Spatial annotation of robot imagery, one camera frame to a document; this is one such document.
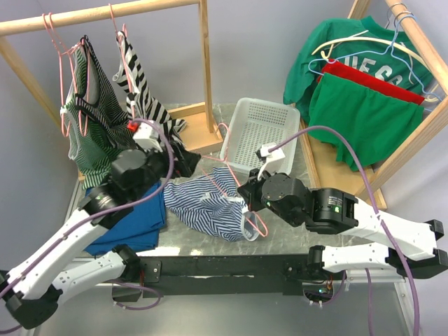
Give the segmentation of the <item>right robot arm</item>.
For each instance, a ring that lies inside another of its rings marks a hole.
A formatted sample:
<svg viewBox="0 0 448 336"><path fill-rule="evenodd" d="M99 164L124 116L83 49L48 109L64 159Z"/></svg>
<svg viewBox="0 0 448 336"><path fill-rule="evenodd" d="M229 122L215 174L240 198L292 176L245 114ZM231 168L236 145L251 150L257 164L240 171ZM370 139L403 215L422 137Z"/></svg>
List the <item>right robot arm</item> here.
<svg viewBox="0 0 448 336"><path fill-rule="evenodd" d="M318 235L345 235L366 244L309 249L307 272L326 274L365 268L395 270L400 276L430 279L447 270L447 252L437 247L444 235L438 220L423 223L375 211L363 200L335 188L307 188L285 173L250 172L238 187L250 211L268 209L292 227Z"/></svg>

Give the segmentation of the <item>blue white striped tank top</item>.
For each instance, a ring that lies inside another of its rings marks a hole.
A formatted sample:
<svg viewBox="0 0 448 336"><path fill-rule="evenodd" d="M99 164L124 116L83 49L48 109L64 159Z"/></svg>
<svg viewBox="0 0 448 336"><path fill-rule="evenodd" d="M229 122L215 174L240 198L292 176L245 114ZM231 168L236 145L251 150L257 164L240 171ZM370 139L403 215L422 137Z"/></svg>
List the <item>blue white striped tank top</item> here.
<svg viewBox="0 0 448 336"><path fill-rule="evenodd" d="M189 228L227 242L252 242L260 236L258 219L239 196L227 168L214 168L210 174L186 182L168 183L164 204Z"/></svg>

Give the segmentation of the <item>pink hanger with blue top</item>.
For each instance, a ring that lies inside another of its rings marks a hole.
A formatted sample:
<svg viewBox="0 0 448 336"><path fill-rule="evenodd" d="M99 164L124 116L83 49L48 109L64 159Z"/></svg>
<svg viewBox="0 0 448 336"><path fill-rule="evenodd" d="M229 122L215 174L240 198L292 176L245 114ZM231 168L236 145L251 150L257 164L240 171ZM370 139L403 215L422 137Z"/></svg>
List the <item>pink hanger with blue top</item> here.
<svg viewBox="0 0 448 336"><path fill-rule="evenodd" d="M231 137L230 128L224 122L218 123L216 133L218 133L220 131L220 127L224 127L226 130L226 136ZM211 155L203 155L202 157L205 159L213 160L213 161L216 161L216 162L219 162L219 163L225 165L227 167L227 169L229 170L229 172L231 173L232 178L234 179L234 182L237 184L237 186L239 187L241 185L241 183L239 182L239 179L236 177L233 169L231 168L231 166L228 162L228 148L225 148L225 156L223 159L219 159L217 157L212 157ZM257 213L255 213L253 211L251 211L249 213L251 215L255 216L256 220L262 225L262 228L264 229L264 231L261 231L258 225L256 225L250 218L247 218L247 221L249 222L249 224L261 237L266 238L269 234L269 230L267 228L267 225L263 221L263 219Z"/></svg>

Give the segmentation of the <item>blue cloth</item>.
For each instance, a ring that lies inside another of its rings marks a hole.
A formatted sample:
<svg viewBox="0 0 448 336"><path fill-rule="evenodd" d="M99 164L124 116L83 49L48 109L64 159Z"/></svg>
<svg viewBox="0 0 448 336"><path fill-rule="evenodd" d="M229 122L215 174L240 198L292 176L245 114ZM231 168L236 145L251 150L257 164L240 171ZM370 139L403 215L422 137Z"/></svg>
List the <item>blue cloth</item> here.
<svg viewBox="0 0 448 336"><path fill-rule="evenodd" d="M152 250L158 245L159 233L166 226L166 210L163 192L134 207L113 228L96 239L85 252L100 256L117 245L128 245L133 251Z"/></svg>

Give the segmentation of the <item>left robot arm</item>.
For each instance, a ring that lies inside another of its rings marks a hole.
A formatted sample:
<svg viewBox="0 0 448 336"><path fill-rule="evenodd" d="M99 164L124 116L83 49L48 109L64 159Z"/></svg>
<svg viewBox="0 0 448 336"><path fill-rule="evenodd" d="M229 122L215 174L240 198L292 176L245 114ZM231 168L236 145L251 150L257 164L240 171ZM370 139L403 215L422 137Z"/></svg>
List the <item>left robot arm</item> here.
<svg viewBox="0 0 448 336"><path fill-rule="evenodd" d="M101 184L80 201L65 224L28 259L1 272L1 299L19 326L40 326L67 300L102 282L137 279L141 261L126 244L81 266L67 265L135 206L161 192L160 179L190 177L200 159L199 153L178 146L119 154Z"/></svg>

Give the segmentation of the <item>green striped tank top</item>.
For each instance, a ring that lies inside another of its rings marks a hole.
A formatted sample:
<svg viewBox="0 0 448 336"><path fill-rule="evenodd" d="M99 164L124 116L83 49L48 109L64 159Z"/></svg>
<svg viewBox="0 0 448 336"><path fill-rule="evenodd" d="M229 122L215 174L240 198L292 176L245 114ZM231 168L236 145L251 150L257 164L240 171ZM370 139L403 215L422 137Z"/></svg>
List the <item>green striped tank top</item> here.
<svg viewBox="0 0 448 336"><path fill-rule="evenodd" d="M88 36L71 56L73 76L66 106L60 112L71 122L69 159L84 176L83 189L98 186L117 156L135 147L130 121L122 110Z"/></svg>

